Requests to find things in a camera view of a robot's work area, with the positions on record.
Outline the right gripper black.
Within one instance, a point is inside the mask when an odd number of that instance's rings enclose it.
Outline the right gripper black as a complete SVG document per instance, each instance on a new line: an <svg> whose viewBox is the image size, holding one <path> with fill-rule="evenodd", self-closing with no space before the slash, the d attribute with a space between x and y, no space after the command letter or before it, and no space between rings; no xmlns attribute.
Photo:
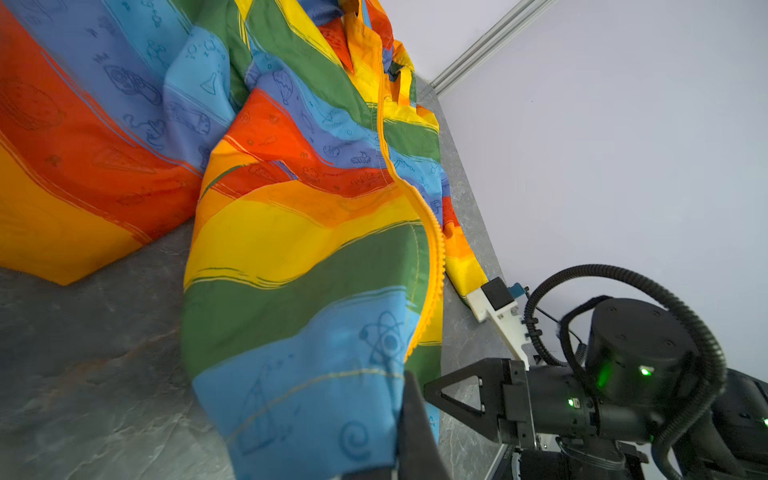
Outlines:
<svg viewBox="0 0 768 480"><path fill-rule="evenodd" d="M527 445L539 434L649 443L692 394L698 349L671 313L645 301L597 298L580 373L541 366L526 374L530 408L510 383L510 362L486 358L426 383L424 399L491 441ZM512 397L504 402L504 393Z"/></svg>

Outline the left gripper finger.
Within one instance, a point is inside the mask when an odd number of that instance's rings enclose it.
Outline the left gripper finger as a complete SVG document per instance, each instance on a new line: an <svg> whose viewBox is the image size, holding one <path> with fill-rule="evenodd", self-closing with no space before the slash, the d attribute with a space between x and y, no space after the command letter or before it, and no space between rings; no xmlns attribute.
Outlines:
<svg viewBox="0 0 768 480"><path fill-rule="evenodd" d="M416 376L405 371L402 409L397 439L398 478L448 480Z"/></svg>

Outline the rainbow striped jacket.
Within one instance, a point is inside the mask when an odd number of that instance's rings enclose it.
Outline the rainbow striped jacket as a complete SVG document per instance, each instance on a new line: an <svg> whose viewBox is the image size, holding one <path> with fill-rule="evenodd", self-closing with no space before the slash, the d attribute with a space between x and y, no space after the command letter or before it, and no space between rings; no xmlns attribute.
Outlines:
<svg viewBox="0 0 768 480"><path fill-rule="evenodd" d="M5 1L1 264L194 230L181 350L240 479L399 479L405 371L486 275L377 1Z"/></svg>

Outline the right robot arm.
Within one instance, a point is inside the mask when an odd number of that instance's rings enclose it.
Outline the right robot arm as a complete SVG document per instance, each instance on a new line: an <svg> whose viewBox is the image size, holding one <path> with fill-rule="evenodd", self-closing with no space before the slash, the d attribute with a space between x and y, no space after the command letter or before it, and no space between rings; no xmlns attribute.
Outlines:
<svg viewBox="0 0 768 480"><path fill-rule="evenodd" d="M559 323L562 356L544 345L539 302L578 278L628 285L641 299L591 298ZM526 303L500 279L468 296L510 349L442 376L427 402L502 445L494 479L763 479L767 385L727 366L703 320L659 283L585 264L555 273Z"/></svg>

